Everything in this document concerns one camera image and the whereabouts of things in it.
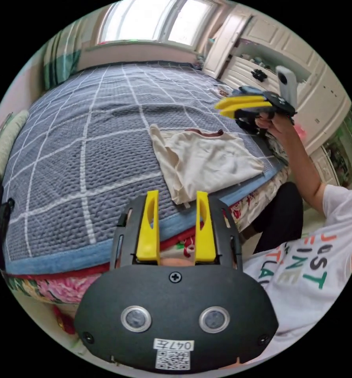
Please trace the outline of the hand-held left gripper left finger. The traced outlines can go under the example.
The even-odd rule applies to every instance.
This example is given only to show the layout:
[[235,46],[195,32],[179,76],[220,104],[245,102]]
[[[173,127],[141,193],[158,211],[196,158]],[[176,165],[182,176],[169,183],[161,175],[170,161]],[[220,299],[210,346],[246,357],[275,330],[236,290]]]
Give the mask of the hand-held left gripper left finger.
[[140,263],[160,263],[159,191],[148,191],[140,224],[136,258]]

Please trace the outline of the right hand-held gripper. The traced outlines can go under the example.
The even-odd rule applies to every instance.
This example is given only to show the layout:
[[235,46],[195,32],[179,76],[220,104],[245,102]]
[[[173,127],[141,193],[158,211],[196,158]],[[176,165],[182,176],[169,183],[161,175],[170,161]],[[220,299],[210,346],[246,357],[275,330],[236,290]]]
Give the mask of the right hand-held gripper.
[[260,113],[268,112],[273,117],[275,113],[288,117],[292,125],[295,125],[293,116],[295,108],[282,96],[251,86],[240,86],[234,89],[231,97],[221,99],[215,105],[220,110],[220,115],[235,117],[237,125],[251,135],[264,137],[266,130],[260,129],[255,123],[255,118]]

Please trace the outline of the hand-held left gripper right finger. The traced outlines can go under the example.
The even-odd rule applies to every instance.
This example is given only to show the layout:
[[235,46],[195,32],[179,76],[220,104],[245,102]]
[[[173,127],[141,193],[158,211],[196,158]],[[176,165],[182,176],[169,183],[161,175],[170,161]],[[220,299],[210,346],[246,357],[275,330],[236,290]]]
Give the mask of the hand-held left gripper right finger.
[[208,193],[197,191],[195,224],[195,264],[214,263],[216,247]]

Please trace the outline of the person's right hand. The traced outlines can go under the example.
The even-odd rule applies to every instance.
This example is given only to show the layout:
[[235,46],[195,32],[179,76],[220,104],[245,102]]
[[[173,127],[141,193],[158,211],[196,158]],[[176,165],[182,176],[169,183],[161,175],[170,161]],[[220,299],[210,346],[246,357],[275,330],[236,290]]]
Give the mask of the person's right hand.
[[298,137],[294,125],[285,115],[275,113],[273,118],[270,118],[269,114],[261,113],[255,119],[255,123],[260,129],[266,130],[280,142],[286,141],[291,136]]

